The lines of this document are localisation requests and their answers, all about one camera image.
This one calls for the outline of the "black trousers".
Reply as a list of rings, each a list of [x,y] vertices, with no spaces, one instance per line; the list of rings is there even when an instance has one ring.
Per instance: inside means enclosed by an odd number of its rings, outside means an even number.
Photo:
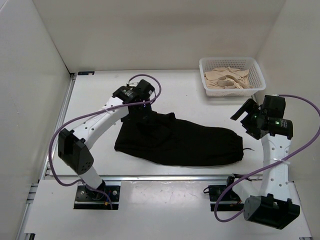
[[[199,125],[173,112],[132,116],[121,126],[114,149],[159,165],[216,167],[240,162],[243,138],[223,127]]]

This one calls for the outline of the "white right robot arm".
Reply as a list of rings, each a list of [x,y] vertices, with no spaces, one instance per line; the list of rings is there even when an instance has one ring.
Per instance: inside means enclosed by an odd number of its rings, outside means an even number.
[[[300,206],[294,204],[289,190],[289,167],[285,157],[289,155],[293,138],[293,122],[284,118],[286,100],[280,96],[266,95],[258,105],[248,99],[231,116],[241,120],[246,133],[260,140],[263,148],[262,183],[256,189],[248,176],[228,177],[224,193],[230,200],[240,198],[246,221],[284,229],[300,215]]]

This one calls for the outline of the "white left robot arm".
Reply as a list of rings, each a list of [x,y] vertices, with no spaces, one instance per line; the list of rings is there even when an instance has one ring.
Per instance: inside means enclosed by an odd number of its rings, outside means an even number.
[[[100,113],[71,130],[64,128],[58,134],[59,158],[80,177],[93,200],[103,198],[105,183],[93,167],[91,148],[119,120],[130,114],[150,111],[154,93],[155,88],[144,79],[136,85],[121,86],[113,92]]]

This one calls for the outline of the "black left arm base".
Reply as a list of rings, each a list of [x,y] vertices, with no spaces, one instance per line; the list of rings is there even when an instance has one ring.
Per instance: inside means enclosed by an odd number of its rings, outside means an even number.
[[[111,200],[101,193],[89,190],[86,186],[79,184],[76,189],[73,208],[75,210],[118,210],[121,186],[106,185],[104,192]]]

